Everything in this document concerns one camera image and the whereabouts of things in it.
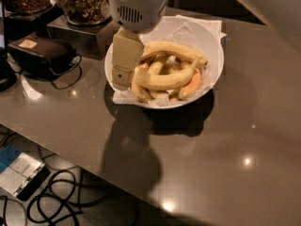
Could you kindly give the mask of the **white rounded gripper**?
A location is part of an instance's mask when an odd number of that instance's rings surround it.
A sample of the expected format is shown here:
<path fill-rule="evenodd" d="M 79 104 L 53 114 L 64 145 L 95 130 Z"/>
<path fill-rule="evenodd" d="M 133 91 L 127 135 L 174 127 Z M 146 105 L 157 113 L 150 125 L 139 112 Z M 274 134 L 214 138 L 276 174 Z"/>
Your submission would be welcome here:
<path fill-rule="evenodd" d="M 112 54 L 112 82 L 121 90 L 130 86 L 144 51 L 139 34 L 148 33 L 159 24 L 167 1 L 109 0 L 112 19 L 123 27 L 113 37 Z"/>

